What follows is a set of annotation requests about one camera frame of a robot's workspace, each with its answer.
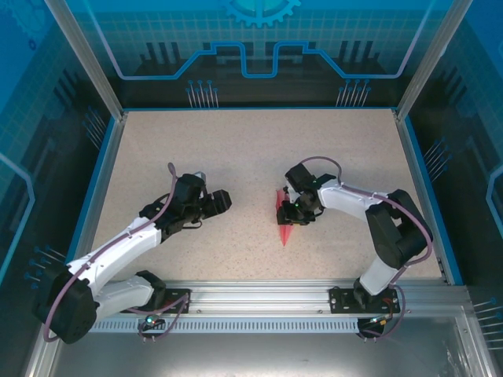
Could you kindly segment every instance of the speckled table surface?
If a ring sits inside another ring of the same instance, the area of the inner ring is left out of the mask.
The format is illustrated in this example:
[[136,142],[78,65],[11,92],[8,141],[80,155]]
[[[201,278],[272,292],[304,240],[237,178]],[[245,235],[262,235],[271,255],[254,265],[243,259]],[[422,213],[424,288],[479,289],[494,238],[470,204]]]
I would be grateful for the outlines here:
[[[301,159],[330,156],[343,181],[366,189],[405,189],[417,201],[395,122],[387,109],[131,112],[112,172],[94,247],[123,230],[178,175],[198,170],[208,191],[233,205],[197,231],[180,232],[127,266],[116,279],[148,269],[165,280],[354,278],[376,253],[366,223],[334,210],[295,227],[286,247],[276,225],[276,190]],[[330,163],[307,163],[315,175]],[[406,272],[437,277],[434,257]]]

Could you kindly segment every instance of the robotic arm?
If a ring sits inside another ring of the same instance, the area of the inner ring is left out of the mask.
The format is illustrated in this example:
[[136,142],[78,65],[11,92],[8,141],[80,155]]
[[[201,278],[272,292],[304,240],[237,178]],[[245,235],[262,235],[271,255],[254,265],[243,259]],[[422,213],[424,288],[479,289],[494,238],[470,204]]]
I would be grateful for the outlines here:
[[406,263],[427,246],[423,233],[411,219],[378,197],[388,198],[406,208],[431,239],[430,229],[410,195],[403,190],[391,194],[366,192],[349,187],[330,174],[316,178],[302,163],[290,169],[285,177],[289,200],[285,200],[277,211],[279,225],[308,225],[325,209],[341,210],[369,225],[377,257],[354,282],[353,291],[364,311],[369,303],[380,298],[391,281],[398,278]]
[[[132,307],[144,311],[161,308],[169,299],[165,284],[148,271],[139,272],[129,280],[106,284],[135,258],[157,247],[170,236],[183,229],[196,229],[202,226],[202,220],[230,208],[229,193],[219,190],[208,194],[205,181],[202,173],[182,175],[176,182],[174,192],[145,206],[126,229],[105,245],[66,266],[47,267],[35,299],[34,314],[46,322],[57,295],[85,265],[86,269],[64,294],[50,324],[50,329],[64,342],[76,342],[96,321],[113,313]],[[169,195],[173,197],[162,215],[142,230],[131,233],[158,215],[163,207],[162,200]],[[94,255],[121,236],[121,241],[108,248],[93,263],[91,258]]]

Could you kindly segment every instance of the purple cable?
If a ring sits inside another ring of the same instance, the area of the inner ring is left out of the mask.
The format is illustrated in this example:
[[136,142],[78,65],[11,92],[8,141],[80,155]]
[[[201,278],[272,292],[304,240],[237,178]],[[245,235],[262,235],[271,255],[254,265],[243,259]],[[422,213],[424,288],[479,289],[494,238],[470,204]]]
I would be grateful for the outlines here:
[[399,287],[398,285],[396,285],[396,281],[407,270],[407,268],[410,265],[416,265],[417,263],[421,263],[422,261],[425,261],[426,259],[428,259],[430,257],[431,253],[433,252],[433,242],[431,240],[431,237],[428,234],[428,231],[426,230],[426,228],[420,223],[420,221],[413,214],[411,214],[410,211],[408,211],[406,208],[404,208],[400,204],[396,203],[394,200],[391,200],[385,196],[379,195],[374,192],[368,192],[366,190],[361,190],[359,188],[354,188],[354,187],[346,186],[345,184],[343,184],[341,181],[341,175],[342,175],[343,169],[342,169],[341,165],[337,161],[335,161],[334,159],[330,159],[329,157],[324,157],[324,156],[313,156],[313,157],[309,157],[307,159],[303,159],[300,163],[305,163],[306,161],[311,161],[312,159],[323,159],[325,161],[329,161],[331,163],[334,163],[339,170],[339,176],[337,177],[337,181],[339,182],[341,188],[346,189],[347,191],[353,192],[355,194],[365,195],[365,196],[368,196],[369,198],[376,198],[378,200],[382,200],[383,202],[390,204],[391,206],[393,206],[394,208],[396,208],[397,210],[402,212],[406,217],[408,217],[410,219],[410,221],[413,222],[414,225],[420,230],[421,234],[426,239],[426,245],[427,245],[426,246],[426,253],[422,257],[419,257],[418,259],[414,259],[413,261],[408,261],[398,271],[398,273],[395,275],[395,277],[393,279],[391,279],[390,283],[388,284],[389,287],[396,287],[400,291],[400,294],[402,296],[402,311],[400,313],[400,317],[398,318],[396,325],[389,332],[387,332],[385,335],[381,335],[378,332],[375,332],[372,330],[364,330],[372,335],[378,335],[379,339],[385,339],[390,334],[395,332],[395,330],[400,326],[400,323],[402,322],[402,319],[405,316],[405,312],[406,312],[406,296],[405,296],[405,293],[403,292],[402,288]]
[[307,161],[312,161],[313,159],[323,159],[325,161],[329,161],[330,163],[333,163],[336,165],[338,173],[337,173],[337,181],[339,182],[339,185],[342,185],[342,181],[340,180],[342,175],[343,175],[343,167],[335,161],[334,159],[331,159],[330,157],[325,157],[325,156],[313,156],[313,157],[307,157],[306,159],[303,159],[300,163],[306,163]]
[[400,317],[397,319],[397,322],[396,322],[395,326],[393,326],[393,328],[391,328],[391,330],[388,331],[384,335],[378,333],[377,331],[362,330],[362,332],[367,332],[367,333],[369,333],[371,335],[376,336],[377,339],[386,339],[388,336],[390,336],[391,334],[393,334],[400,327],[400,324],[401,324],[401,322],[403,320],[403,317],[406,315],[406,295],[403,292],[402,287],[400,287],[399,285],[392,284],[392,286],[396,287],[400,291],[400,295],[402,296],[402,311],[400,312]]
[[430,257],[431,253],[433,252],[433,243],[431,241],[430,235],[428,234],[428,231],[426,230],[426,228],[420,223],[420,221],[413,214],[411,214],[406,208],[402,207],[400,204],[396,203],[394,200],[388,199],[385,196],[381,196],[381,195],[373,193],[373,192],[368,192],[366,190],[362,190],[362,189],[359,189],[359,188],[350,187],[350,186],[347,186],[347,185],[343,184],[343,182],[341,181],[341,179],[342,179],[341,176],[342,176],[342,173],[343,173],[343,168],[334,159],[331,159],[331,158],[325,157],[325,156],[313,156],[313,157],[308,157],[306,159],[303,159],[300,163],[305,163],[305,162],[311,161],[313,159],[323,159],[325,161],[329,161],[329,162],[335,164],[337,166],[338,171],[339,171],[338,176],[337,176],[337,181],[339,182],[340,186],[343,189],[346,189],[349,192],[353,192],[353,193],[356,193],[356,194],[359,194],[359,195],[365,195],[365,196],[368,196],[370,198],[374,197],[376,199],[382,200],[383,202],[392,205],[394,208],[396,208],[397,210],[399,210],[400,212],[402,212],[406,217],[408,217],[410,219],[410,221],[413,222],[414,225],[420,230],[421,234],[426,239],[426,245],[427,245],[426,246],[426,253],[422,257],[419,257],[418,259],[414,259],[413,261],[408,261],[398,271],[398,273],[393,278],[393,280],[391,280],[390,284],[394,284],[395,281],[397,281],[398,278],[406,271],[407,267],[409,267],[411,265],[416,265],[417,263],[421,263],[422,261],[425,261],[426,259],[428,259]]
[[[169,327],[166,329],[165,332],[163,332],[161,335],[157,335],[155,337],[152,337],[152,341],[156,341],[156,339],[161,339],[161,338],[164,338],[165,336],[167,336],[170,331],[173,329],[173,327],[176,325],[176,323],[178,322],[178,318],[180,317],[180,315],[182,314],[182,311],[183,309],[185,308],[185,305],[187,305],[187,301],[189,301],[189,296],[188,295],[183,295],[181,298],[179,298],[178,300],[176,300],[175,302],[172,302],[171,304],[167,305],[167,306],[164,306],[163,308],[161,309],[158,309],[158,310],[153,310],[152,312],[143,312],[141,310],[138,310],[138,309],[128,309],[130,312],[133,312],[133,313],[137,313],[137,314],[146,314],[146,315],[150,315],[150,314],[156,314],[156,313],[162,313],[166,310],[169,310],[171,308],[174,308],[176,305],[178,305],[180,302],[183,302],[182,306],[180,306],[180,310],[178,311],[178,313],[176,314],[176,317],[174,318],[173,322],[171,322],[171,324],[169,325]],[[147,323],[147,321],[143,322],[142,324],[140,324],[140,328],[138,329],[138,334],[140,336],[143,337],[144,341],[145,339],[148,339],[144,332],[143,332],[143,327],[145,326],[145,324]]]
[[[171,175],[173,176],[173,179],[171,181],[171,192],[174,192],[174,186],[176,185],[176,181],[178,180],[176,176],[176,169],[174,168],[174,165],[172,163],[167,164],[167,169],[170,171]],[[173,199],[172,195],[169,195],[169,197],[166,200],[166,203],[163,205],[163,207],[160,209],[160,211],[157,213],[156,216],[154,216],[152,219],[147,221],[145,224],[138,226],[137,228],[131,230],[129,233],[124,233],[122,236],[117,237],[116,239],[110,241],[106,245],[104,245],[95,255],[93,255],[87,263],[83,264],[82,267],[70,278],[70,280],[64,285],[64,287],[61,289],[60,293],[57,295],[56,299],[54,300],[53,305],[50,308],[49,314],[47,314],[47,319],[46,319],[46,326],[44,327],[44,340],[46,342],[54,342],[55,340],[58,340],[59,337],[54,336],[50,338],[50,324],[53,321],[54,313],[56,312],[57,307],[60,305],[61,300],[63,299],[64,295],[70,289],[72,284],[76,282],[76,280],[79,278],[80,275],[83,274],[84,271],[90,268],[90,265],[95,263],[96,260],[103,255],[110,247],[115,246],[118,244],[120,241],[125,240],[127,237],[135,234],[136,232],[140,232],[141,230],[145,229],[147,226],[152,224],[155,220],[160,218],[163,213],[166,211],[168,206],[170,205],[171,199]]]
[[402,212],[406,217],[410,219],[411,222],[414,223],[414,225],[420,230],[421,234],[423,237],[426,239],[426,253],[422,256],[419,257],[418,259],[414,259],[413,261],[408,261],[395,275],[395,277],[391,280],[390,284],[394,284],[398,278],[407,270],[407,268],[411,265],[416,265],[417,263],[421,263],[422,261],[425,261],[428,259],[433,252],[433,243],[431,241],[430,235],[428,234],[428,231],[426,228],[420,223],[420,221],[413,215],[411,214],[406,208],[402,207],[400,204],[396,203],[394,200],[388,199],[386,196],[382,196],[376,193],[368,192],[365,190],[361,190],[359,188],[354,188],[350,186],[346,186],[342,184],[343,189],[346,189],[349,192],[354,192],[356,194],[360,195],[365,195],[369,197],[374,197],[376,199],[382,200],[385,203],[390,204],[400,212]]

